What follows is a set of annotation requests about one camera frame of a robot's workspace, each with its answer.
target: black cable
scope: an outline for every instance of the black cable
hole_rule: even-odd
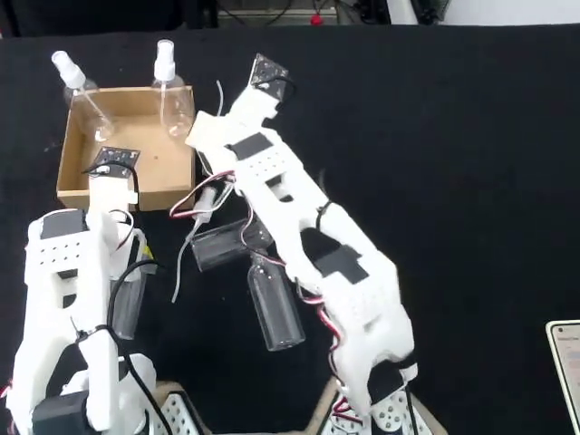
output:
[[[294,0],[288,0],[288,3],[286,4],[285,8],[282,9],[282,11],[280,12],[280,14],[276,15],[274,18],[272,18],[270,21],[268,21],[266,24],[264,24],[264,27],[268,27],[269,25],[272,25],[273,23],[275,23],[276,21],[278,21],[280,18],[282,18],[282,16],[288,12],[288,9],[290,9],[292,7],[292,3],[294,2]]]
[[[413,433],[414,435],[419,435],[419,430],[417,429],[417,420],[415,419],[415,410],[413,409],[413,402],[411,400],[411,390],[409,390],[409,384],[407,384],[405,387],[405,395],[407,396],[407,406],[409,406],[409,414],[411,415]]]
[[[237,14],[233,14],[230,11],[228,11],[218,0],[215,0],[215,1],[217,4],[217,7],[219,7],[219,9],[224,11],[226,13],[226,15],[232,17],[234,20],[236,20],[238,23],[240,23],[242,25],[247,25],[246,21],[243,20],[242,18],[240,18]],[[264,27],[268,27],[269,25],[272,25],[273,23],[278,21],[280,18],[282,18],[282,16],[284,16],[284,14],[286,12],[288,12],[288,9],[290,9],[290,7],[292,7],[293,3],[294,3],[294,0],[288,0],[288,3],[284,7],[284,9],[282,9],[282,11],[280,11],[280,13],[278,15],[276,15],[274,18],[272,18],[270,21],[266,22],[264,24]]]
[[[78,345],[82,340],[86,340],[88,337],[90,337],[93,334],[98,333],[99,331],[107,331],[109,333],[109,335],[111,336],[111,339],[117,345],[118,354],[120,354],[123,357],[123,360],[127,364],[127,369],[129,370],[129,373],[133,376],[133,379],[135,380],[137,385],[139,385],[139,388],[141,389],[143,394],[145,394],[145,397],[147,397],[147,400],[149,401],[151,408],[153,408],[153,410],[155,411],[155,413],[157,414],[157,416],[161,420],[161,423],[163,424],[165,431],[169,435],[171,435],[173,433],[173,430],[171,430],[171,426],[169,425],[169,422],[165,418],[165,415],[163,415],[163,412],[161,411],[160,406],[155,401],[155,398],[151,394],[151,391],[149,390],[149,388],[147,388],[147,385],[145,385],[145,382],[141,379],[141,377],[137,373],[137,370],[135,370],[135,366],[133,365],[133,361],[131,361],[131,357],[129,356],[129,353],[124,349],[121,338],[119,338],[119,336],[113,331],[111,326],[109,326],[107,324],[100,324],[96,328],[94,328],[94,331],[91,333],[80,332],[79,338],[77,339],[76,344]]]
[[[352,7],[348,3],[343,2],[342,0],[335,0],[335,1],[336,1],[336,5],[340,6],[344,10],[344,13],[346,14],[346,16],[348,16],[349,20],[351,20],[351,23],[356,24],[356,20],[353,18],[353,16],[349,12],[349,9],[354,10],[354,7]]]
[[[111,290],[111,297],[109,298],[109,308],[107,310],[108,326],[112,327],[112,319],[115,312],[115,301],[117,300],[117,294],[119,293],[119,290],[121,290],[121,286],[125,282],[125,279],[127,279],[127,276],[129,276],[129,274],[133,270],[145,265],[156,265],[162,267],[162,265],[157,260],[154,260],[153,258],[146,258],[145,260],[136,261],[135,263],[129,265],[125,269],[125,271],[121,274],[121,276],[119,276],[119,279],[117,280],[117,282],[115,283],[115,285],[112,287]]]
[[[330,1],[330,0],[323,0],[323,2],[320,4],[320,6],[316,7],[316,1],[317,0],[312,0],[312,6],[314,8],[314,11],[320,15],[320,13],[322,12],[323,8],[326,6],[326,4]]]
[[[239,16],[229,12],[218,0],[215,0],[215,1],[216,1],[217,7],[219,9],[221,9],[222,11],[224,11],[226,13],[226,15],[231,16],[234,20],[236,20],[238,23],[240,23],[242,25],[247,25],[247,23],[244,20],[242,20]]]

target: clear plastic bottle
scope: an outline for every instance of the clear plastic bottle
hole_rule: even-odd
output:
[[[183,79],[175,74],[173,42],[157,43],[155,81],[151,87],[158,92],[159,118],[169,136],[187,136],[193,125],[193,101]]]
[[[247,283],[267,350],[281,351],[303,342],[305,332],[282,267],[252,253]]]
[[[99,107],[92,94],[98,91],[96,83],[87,79],[81,68],[67,52],[54,52],[54,66],[64,82],[64,100],[72,107],[82,132],[97,142],[104,142],[114,133],[112,117]]]

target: perforated metal bracket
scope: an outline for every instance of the perforated metal bracket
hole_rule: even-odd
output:
[[[415,413],[419,435],[431,435],[429,426],[427,426],[427,423],[425,423],[425,420],[414,406],[413,411]],[[397,391],[387,399],[374,405],[372,407],[372,417],[377,427],[384,432],[414,435],[411,424],[411,412],[409,411],[405,391]]]
[[[191,415],[188,405],[180,394],[170,394],[161,410],[171,426],[171,435],[203,435],[195,416]],[[150,415],[153,416],[150,435],[169,435],[155,412],[151,412]]]
[[[417,431],[419,435],[432,435],[425,420],[413,406]],[[326,422],[319,435],[371,435],[372,427],[363,427],[349,418],[360,418],[353,410],[341,412],[341,415],[333,415],[332,409],[326,418]],[[372,407],[372,418],[376,428],[388,434],[414,435],[411,423],[411,413],[407,405],[405,391],[397,391],[389,398],[377,403]]]
[[[105,161],[118,161],[125,163],[132,168],[135,168],[137,164],[137,159],[139,158],[139,150],[126,150],[124,148],[112,148],[112,147],[102,147],[99,150],[99,154],[95,157],[93,165],[104,163]],[[99,167],[96,170],[90,172],[91,175],[103,175],[107,177],[114,177],[117,179],[127,179],[131,172],[121,166],[110,165]]]

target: wire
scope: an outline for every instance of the wire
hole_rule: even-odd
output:
[[[2,390],[0,390],[0,399],[6,397],[11,388],[12,388],[12,379],[8,380],[8,384]]]
[[[316,297],[304,296],[304,293],[302,292],[302,286],[300,285],[300,283],[298,282],[297,279],[296,279],[296,292],[298,293],[298,297],[300,298],[300,300],[302,302],[304,302],[305,304],[319,305],[319,304],[324,303],[324,299],[322,296],[316,296]]]
[[[222,206],[226,203],[227,199],[229,198],[229,196],[232,194],[232,192],[234,191],[234,185],[232,183],[228,183],[226,185],[226,187],[224,188],[223,192],[221,193],[221,195],[219,195],[219,198],[216,200],[216,204],[208,209],[208,210],[189,210],[189,211],[180,211],[178,213],[174,213],[173,216],[171,216],[171,218],[175,218],[175,219],[180,219],[180,218],[194,218],[195,216],[201,214],[201,213],[213,213],[216,210],[219,210],[220,208],[222,208]]]
[[[272,25],[273,23],[278,21],[280,18],[282,18],[284,16],[284,14],[286,12],[288,12],[288,9],[290,9],[292,7],[293,2],[294,2],[294,0],[288,0],[288,3],[286,4],[285,8],[282,9],[280,14],[276,15],[274,18],[272,18],[270,21],[268,21],[266,24],[264,24],[264,27],[268,27],[269,25]]]
[[[126,210],[121,210],[120,208],[114,208],[113,210],[109,210],[109,213],[112,213],[113,211],[122,213],[130,221],[130,228],[129,228],[129,231],[127,231],[127,236],[125,236],[125,238],[117,246],[117,250],[119,250],[119,249],[121,249],[121,247],[123,245],[125,245],[125,243],[127,243],[127,240],[129,240],[129,237],[131,236],[131,233],[132,233],[133,229],[135,228],[135,219],[133,219],[132,214]]]
[[[226,15],[232,17],[234,20],[236,20],[238,23],[240,23],[242,25],[248,25],[245,20],[240,18],[237,14],[233,14],[230,11],[228,11],[220,2],[216,2],[216,3],[217,3],[217,7],[219,7],[219,9],[224,11],[226,13]],[[276,15],[275,17],[273,17],[270,21],[267,21],[264,24],[264,27],[268,27],[269,25],[272,25],[273,23],[278,21],[280,18],[282,18],[284,16],[284,14],[286,12],[288,12],[288,9],[290,9],[292,7],[293,3],[294,3],[294,0],[288,0],[288,3],[284,7],[284,9],[282,9],[282,11],[280,11],[280,13],[278,15]]]
[[[238,23],[240,23],[242,25],[247,25],[247,23],[244,20],[242,20],[236,14],[232,14],[231,12],[229,12],[220,2],[216,1],[216,4],[217,4],[217,7],[219,7],[219,9],[221,9],[222,11],[224,11],[226,13],[226,15],[231,16],[234,20],[236,20]]]
[[[261,256],[262,258],[265,259],[265,261],[272,263],[273,265],[278,265],[278,266],[282,266],[282,267],[286,266],[286,262],[284,260],[279,259],[279,258],[273,258],[272,256],[267,256],[264,253],[260,252],[258,249],[254,249],[253,247],[251,247],[247,244],[246,240],[244,239],[244,233],[246,232],[246,230],[249,228],[250,224],[254,220],[254,209],[252,208],[252,206],[250,205],[250,203],[247,200],[246,200],[246,204],[247,204],[247,221],[246,221],[246,224],[242,227],[242,229],[239,232],[239,238],[242,240],[242,245],[244,245],[244,247],[246,247],[246,249],[248,249],[249,251],[252,251],[254,254]]]
[[[349,12],[349,9],[353,11],[354,7],[352,5],[349,5],[346,2],[343,2],[342,0],[335,0],[335,2],[337,5],[342,7],[346,16],[348,16],[348,18],[351,20],[351,23],[356,24],[356,20],[353,18],[353,16]]]
[[[221,116],[221,110],[224,108],[224,90],[221,87],[221,82],[219,80],[216,80],[216,85],[217,85],[217,90],[219,91],[219,108],[217,109],[217,115],[216,116]]]
[[[319,15],[323,8],[326,6],[326,4],[330,1],[330,0],[323,0],[323,2],[320,4],[320,6],[316,6],[316,1],[317,0],[312,0],[312,8],[314,9],[314,11]]]
[[[409,406],[409,413],[411,414],[411,425],[413,427],[413,433],[419,435],[419,430],[417,429],[417,419],[415,419],[415,410],[413,409],[413,403],[411,400],[411,390],[409,389],[409,384],[405,387],[405,396],[407,396],[407,405]]]
[[[353,421],[355,423],[363,424],[363,421],[361,419],[357,419],[356,417],[346,414],[346,412],[351,411],[352,409],[353,408],[351,408],[351,405],[348,404],[346,397],[342,396],[341,399],[333,405],[333,416],[340,417],[341,419],[345,419],[348,421]]]
[[[157,416],[161,420],[161,423],[163,424],[165,431],[169,435],[171,435],[173,433],[173,430],[171,430],[171,426],[169,425],[169,422],[165,418],[165,415],[163,415],[163,412],[161,411],[160,406],[155,401],[155,398],[151,394],[151,391],[149,390],[149,388],[147,388],[147,385],[145,385],[145,382],[141,379],[137,370],[135,370],[135,366],[133,365],[133,361],[131,360],[131,356],[123,347],[123,343],[121,342],[121,338],[119,338],[119,336],[113,331],[113,329],[110,325],[100,324],[91,333],[81,333],[82,335],[77,339],[76,344],[78,345],[80,341],[85,340],[89,336],[96,334],[99,331],[107,331],[109,333],[109,335],[111,336],[111,339],[117,345],[118,353],[123,357],[123,360],[127,364],[127,369],[129,370],[129,373],[133,376],[133,379],[135,380],[137,385],[139,385],[139,388],[141,389],[143,394],[145,394],[145,397],[147,397],[147,400],[149,401],[151,408],[153,408],[153,410],[155,411],[155,413],[157,414]]]
[[[129,265],[125,269],[125,271],[121,274],[121,276],[119,276],[119,279],[117,280],[117,282],[115,283],[115,285],[112,287],[112,290],[111,290],[111,297],[109,298],[109,308],[107,310],[107,325],[108,326],[112,327],[112,320],[113,320],[113,315],[114,315],[114,311],[115,311],[115,300],[117,299],[117,294],[119,293],[119,290],[121,290],[121,286],[125,282],[125,279],[127,279],[127,276],[129,276],[129,274],[133,270],[137,269],[138,267],[145,266],[145,265],[156,265],[159,267],[163,267],[157,260],[154,260],[152,258],[146,258],[144,260],[136,261],[135,263],[132,263],[131,265]]]
[[[181,245],[181,248],[179,249],[178,265],[175,275],[175,289],[173,290],[173,297],[171,297],[172,304],[175,304],[175,301],[178,298],[179,288],[181,287],[181,259],[183,258],[183,253],[185,252],[186,247],[188,247],[189,242],[191,242],[191,239],[198,232],[199,227],[201,227],[201,222],[196,221],[196,223],[193,226],[193,229],[189,232],[189,234],[185,236],[185,240],[183,240],[183,245]]]
[[[184,198],[180,199],[169,211],[169,217],[170,218],[192,218],[194,215],[198,214],[198,213],[207,213],[210,210],[196,210],[195,212],[193,210],[190,211],[181,211],[181,212],[177,212],[176,210],[181,207],[183,204],[185,204],[185,202],[187,202],[194,193],[196,193],[198,191],[198,189],[202,188],[203,186],[205,186],[206,184],[215,181],[217,179],[222,179],[224,177],[230,176],[230,175],[234,175],[234,171],[233,170],[225,170],[223,172],[219,172],[217,174],[212,175],[211,177],[208,177],[206,179],[204,179],[201,183],[199,183],[195,188],[193,188]]]

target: red wire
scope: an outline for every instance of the red wire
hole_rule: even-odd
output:
[[[337,403],[334,404],[333,406],[333,416],[334,417],[340,417],[341,419],[345,419],[348,421],[353,421],[355,423],[360,423],[363,424],[363,421],[361,419],[357,419],[356,417],[353,417],[351,415],[345,414],[345,412],[351,411],[353,408],[351,408],[351,405],[348,404],[348,401],[346,400],[346,398],[343,396]]]

